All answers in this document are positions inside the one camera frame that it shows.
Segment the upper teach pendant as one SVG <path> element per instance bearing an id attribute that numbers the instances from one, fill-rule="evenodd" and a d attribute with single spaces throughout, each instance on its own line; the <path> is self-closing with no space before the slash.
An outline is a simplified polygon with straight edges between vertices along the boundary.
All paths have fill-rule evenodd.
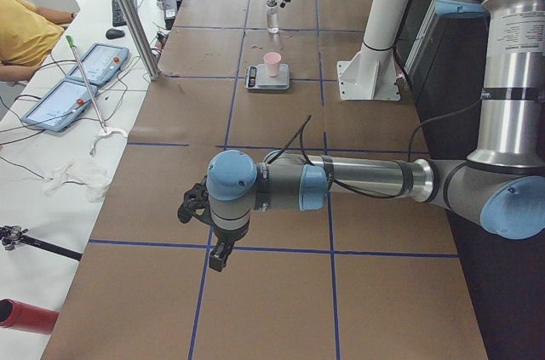
<path id="1" fill-rule="evenodd" d="M 94 43 L 80 56 L 89 82 L 98 87 L 108 83 L 128 58 L 128 48 L 106 43 Z"/>

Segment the clear glass sauce bottle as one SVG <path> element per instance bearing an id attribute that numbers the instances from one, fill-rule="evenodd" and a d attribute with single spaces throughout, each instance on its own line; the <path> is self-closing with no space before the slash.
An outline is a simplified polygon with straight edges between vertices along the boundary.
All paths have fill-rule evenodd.
<path id="1" fill-rule="evenodd" d="M 276 34 L 279 31 L 278 24 L 278 4 L 276 0 L 267 0 L 266 2 L 267 31 Z"/>

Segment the lower teach pendant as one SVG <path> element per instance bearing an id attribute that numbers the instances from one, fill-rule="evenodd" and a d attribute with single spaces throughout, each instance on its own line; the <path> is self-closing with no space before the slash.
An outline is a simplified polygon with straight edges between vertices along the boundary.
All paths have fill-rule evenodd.
<path id="1" fill-rule="evenodd" d="M 60 132 L 72 124 L 90 104 L 90 95 L 83 82 L 60 80 L 22 118 L 28 125 Z"/>

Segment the teach pendant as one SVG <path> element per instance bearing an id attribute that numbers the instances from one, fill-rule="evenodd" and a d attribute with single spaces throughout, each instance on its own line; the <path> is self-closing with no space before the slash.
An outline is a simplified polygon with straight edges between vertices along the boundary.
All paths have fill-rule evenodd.
<path id="1" fill-rule="evenodd" d="M 22 118 L 28 125 L 60 132 L 72 124 L 90 104 L 90 95 L 83 82 L 60 80 Z"/>
<path id="2" fill-rule="evenodd" d="M 89 82 L 98 87 L 108 83 L 128 58 L 128 48 L 106 43 L 94 43 L 80 56 Z"/>

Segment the black keyboard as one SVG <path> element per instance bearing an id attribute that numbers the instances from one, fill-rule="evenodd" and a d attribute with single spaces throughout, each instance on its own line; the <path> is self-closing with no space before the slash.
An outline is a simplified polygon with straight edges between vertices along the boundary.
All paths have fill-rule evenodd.
<path id="1" fill-rule="evenodd" d="M 138 7 L 137 0 L 130 0 L 134 7 Z M 118 0 L 112 0 L 112 26 L 113 27 L 119 27 L 119 26 L 125 26 L 126 20 L 123 16 L 123 10 L 121 7 L 121 4 Z"/>

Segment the red cylinder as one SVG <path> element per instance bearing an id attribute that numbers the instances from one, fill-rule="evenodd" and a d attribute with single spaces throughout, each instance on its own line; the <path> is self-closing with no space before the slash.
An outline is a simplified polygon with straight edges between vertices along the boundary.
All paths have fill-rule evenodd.
<path id="1" fill-rule="evenodd" d="M 11 299 L 1 300 L 1 328 L 51 334 L 59 313 Z"/>

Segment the person in yellow shirt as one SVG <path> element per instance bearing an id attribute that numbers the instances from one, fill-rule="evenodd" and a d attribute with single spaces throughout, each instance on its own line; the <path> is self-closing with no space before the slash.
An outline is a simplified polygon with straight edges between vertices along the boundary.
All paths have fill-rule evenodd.
<path id="1" fill-rule="evenodd" d="M 26 0 L 1 0 L 1 80 L 32 79 L 76 12 L 38 7 Z"/>

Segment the aluminium frame post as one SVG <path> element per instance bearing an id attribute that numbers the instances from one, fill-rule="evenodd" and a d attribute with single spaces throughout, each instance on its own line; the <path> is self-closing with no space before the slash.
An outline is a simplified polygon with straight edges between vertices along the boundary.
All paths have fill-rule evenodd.
<path id="1" fill-rule="evenodd" d="M 152 49 L 148 44 L 145 30 L 141 24 L 137 9 L 132 3 L 132 0 L 118 0 L 118 2 L 147 74 L 151 81 L 155 81 L 160 76 L 160 70 L 158 69 L 158 64 L 152 53 Z"/>

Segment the white crumpled cloth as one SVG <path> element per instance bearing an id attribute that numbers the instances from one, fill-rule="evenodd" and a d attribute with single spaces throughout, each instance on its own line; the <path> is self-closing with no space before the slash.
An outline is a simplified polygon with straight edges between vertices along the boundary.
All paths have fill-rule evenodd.
<path id="1" fill-rule="evenodd" d="M 53 169 L 43 185 L 43 192 L 51 196 L 63 185 L 74 184 L 86 189 L 90 203 L 98 203 L 104 199 L 111 181 L 105 168 L 91 159 L 79 158 Z"/>

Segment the silver digital kitchen scale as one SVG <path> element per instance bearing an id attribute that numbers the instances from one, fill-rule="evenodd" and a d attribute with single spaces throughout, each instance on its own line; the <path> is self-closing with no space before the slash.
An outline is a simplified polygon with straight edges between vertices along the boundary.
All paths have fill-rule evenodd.
<path id="1" fill-rule="evenodd" d="M 249 90 L 286 90 L 290 87 L 290 68 L 283 63 L 280 65 L 279 74 L 271 77 L 264 64 L 248 66 L 244 86 Z"/>

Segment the black tripod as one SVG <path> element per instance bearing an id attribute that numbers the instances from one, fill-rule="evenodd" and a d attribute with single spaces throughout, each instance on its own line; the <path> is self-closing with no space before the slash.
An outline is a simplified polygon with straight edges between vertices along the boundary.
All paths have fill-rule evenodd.
<path id="1" fill-rule="evenodd" d="M 30 237 L 27 232 L 27 229 L 22 229 L 20 226 L 1 226 L 1 244 L 3 248 L 6 251 L 13 251 L 20 245 L 25 244 L 77 261 L 80 261 L 83 257 L 83 254 L 77 251 Z"/>

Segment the pink paper cup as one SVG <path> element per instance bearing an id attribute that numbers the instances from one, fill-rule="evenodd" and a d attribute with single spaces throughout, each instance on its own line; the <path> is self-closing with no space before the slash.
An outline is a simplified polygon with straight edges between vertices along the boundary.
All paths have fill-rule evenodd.
<path id="1" fill-rule="evenodd" d="M 277 77 L 280 73 L 282 56 L 278 52 L 268 52 L 263 55 L 263 62 L 269 77 Z"/>

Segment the black computer mouse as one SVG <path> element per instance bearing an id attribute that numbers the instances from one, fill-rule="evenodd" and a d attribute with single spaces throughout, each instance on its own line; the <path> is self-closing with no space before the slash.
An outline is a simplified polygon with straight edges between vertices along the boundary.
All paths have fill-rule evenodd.
<path id="1" fill-rule="evenodd" d="M 123 30 L 119 30 L 116 28 L 110 28 L 106 31 L 105 36 L 109 40 L 118 39 L 118 38 L 124 37 L 125 32 Z"/>

